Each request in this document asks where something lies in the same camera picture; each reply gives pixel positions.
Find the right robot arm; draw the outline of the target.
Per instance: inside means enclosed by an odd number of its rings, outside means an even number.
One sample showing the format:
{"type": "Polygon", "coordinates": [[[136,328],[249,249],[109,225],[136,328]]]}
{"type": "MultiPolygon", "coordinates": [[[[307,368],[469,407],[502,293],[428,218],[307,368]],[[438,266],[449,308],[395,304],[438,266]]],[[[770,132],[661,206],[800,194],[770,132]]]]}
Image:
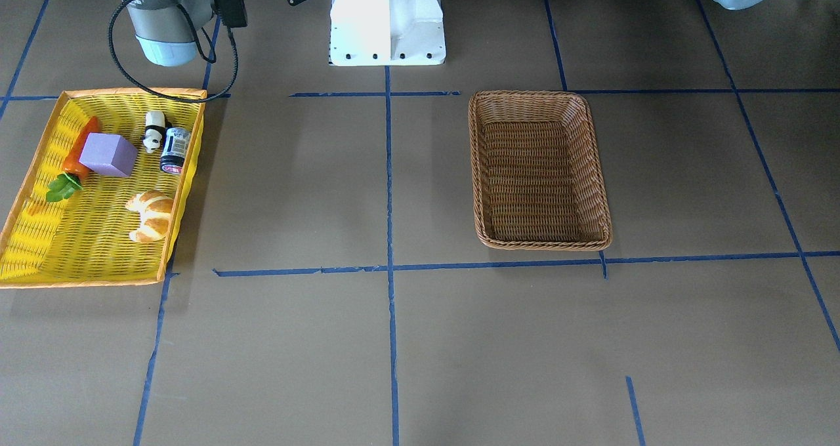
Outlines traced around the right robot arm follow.
{"type": "MultiPolygon", "coordinates": [[[[248,24],[244,0],[122,0],[145,57],[164,67],[183,66],[197,57],[198,30],[213,18],[225,27],[248,24]]],[[[286,0],[298,5],[306,0],[286,0]]]]}

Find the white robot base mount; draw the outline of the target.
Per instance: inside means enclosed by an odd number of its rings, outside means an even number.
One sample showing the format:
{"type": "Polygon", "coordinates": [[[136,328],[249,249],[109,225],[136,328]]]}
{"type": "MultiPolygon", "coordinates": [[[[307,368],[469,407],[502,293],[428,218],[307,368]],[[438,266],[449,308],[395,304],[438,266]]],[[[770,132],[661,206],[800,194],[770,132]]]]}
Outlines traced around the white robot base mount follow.
{"type": "Polygon", "coordinates": [[[329,61],[339,67],[438,66],[441,0],[331,0],[329,61]]]}

